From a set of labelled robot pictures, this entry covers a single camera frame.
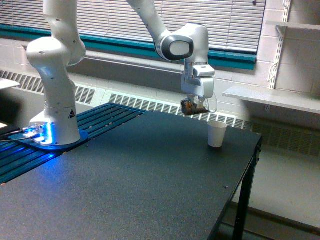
robotic arm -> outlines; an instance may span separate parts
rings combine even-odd
[[[214,94],[215,70],[208,65],[209,37],[205,26],[187,24],[171,33],[157,14],[154,0],[127,0],[142,18],[154,40],[156,52],[168,61],[184,59],[181,88],[188,98],[181,101],[185,115],[207,113],[206,99]],[[79,63],[86,48],[77,28],[77,0],[44,0],[43,16],[52,36],[32,41],[27,58],[39,72],[44,86],[44,111],[30,125],[26,137],[43,146],[69,145],[80,140],[76,117],[75,84],[67,66]]]
[[[35,131],[26,137],[43,146],[68,145],[81,136],[78,129],[75,84],[69,79],[67,66],[79,63],[86,55],[77,28],[77,0],[45,0],[43,16],[52,36],[32,41],[27,58],[39,72],[44,87],[44,111],[35,116]]]
[[[204,102],[214,94],[215,70],[208,64],[208,29],[188,23],[171,33],[159,17],[154,0],[126,1],[150,32],[158,55],[171,62],[184,59],[181,89],[188,98],[181,101],[182,112],[186,116],[209,112]]]

white paper cup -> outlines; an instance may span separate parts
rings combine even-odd
[[[224,142],[227,124],[220,121],[208,122],[208,145],[214,148],[220,148]]]

table leg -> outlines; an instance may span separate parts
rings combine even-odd
[[[256,165],[257,165],[257,153],[254,154],[254,159],[251,162],[249,169],[246,172],[242,181],[232,240],[242,240],[243,238]]]

teal trim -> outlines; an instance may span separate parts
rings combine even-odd
[[[51,36],[51,31],[0,24],[0,37],[21,38],[34,40],[40,37]],[[87,48],[126,53],[139,56],[160,58],[151,42],[125,40],[93,35],[80,35]],[[213,67],[226,67],[253,70],[256,65],[257,55],[210,50],[208,53],[209,64]]]

window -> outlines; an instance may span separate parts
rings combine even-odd
[[[213,50],[256,54],[266,0],[155,0],[167,28],[186,23],[207,26]],[[0,24],[50,29],[43,18],[43,0],[0,3]],[[126,0],[78,0],[81,34],[152,42],[146,27]]]

